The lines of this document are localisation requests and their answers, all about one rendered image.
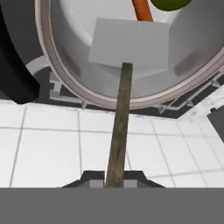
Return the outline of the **spatula with wooden handle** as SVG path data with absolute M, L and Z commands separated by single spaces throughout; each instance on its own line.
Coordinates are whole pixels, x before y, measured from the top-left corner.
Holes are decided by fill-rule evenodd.
M 135 69 L 148 70 L 152 74 L 168 69 L 169 25 L 99 17 L 94 29 L 89 60 L 121 69 L 104 186 L 122 188 L 132 74 Z

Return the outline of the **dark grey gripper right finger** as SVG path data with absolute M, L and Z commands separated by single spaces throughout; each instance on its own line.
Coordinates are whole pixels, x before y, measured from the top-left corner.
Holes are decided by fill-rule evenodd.
M 142 171 L 125 171 L 123 176 L 124 188 L 164 188 L 150 179 Z

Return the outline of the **green lime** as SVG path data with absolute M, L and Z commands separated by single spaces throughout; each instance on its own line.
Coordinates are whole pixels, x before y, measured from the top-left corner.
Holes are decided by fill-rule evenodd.
M 161 11 L 176 11 L 186 7 L 192 0 L 150 0 Z

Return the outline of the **orange carrot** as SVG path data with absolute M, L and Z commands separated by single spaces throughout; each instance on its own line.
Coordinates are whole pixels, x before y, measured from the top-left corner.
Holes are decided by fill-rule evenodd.
M 150 6 L 147 0 L 131 0 L 138 21 L 152 22 Z

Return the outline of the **silver metal pot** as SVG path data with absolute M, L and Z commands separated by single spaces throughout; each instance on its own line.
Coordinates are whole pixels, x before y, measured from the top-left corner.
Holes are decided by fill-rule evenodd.
M 135 69 L 132 109 L 182 95 L 224 65 L 224 0 L 192 0 L 181 10 L 152 14 L 169 28 L 169 66 Z M 121 71 L 88 59 L 98 18 L 137 19 L 131 0 L 35 0 L 39 43 L 55 76 L 73 94 L 112 109 Z

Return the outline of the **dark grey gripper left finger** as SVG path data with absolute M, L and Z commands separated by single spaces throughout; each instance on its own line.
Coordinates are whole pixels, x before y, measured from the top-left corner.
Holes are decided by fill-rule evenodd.
M 104 171 L 84 171 L 80 179 L 64 185 L 64 188 L 103 188 Z

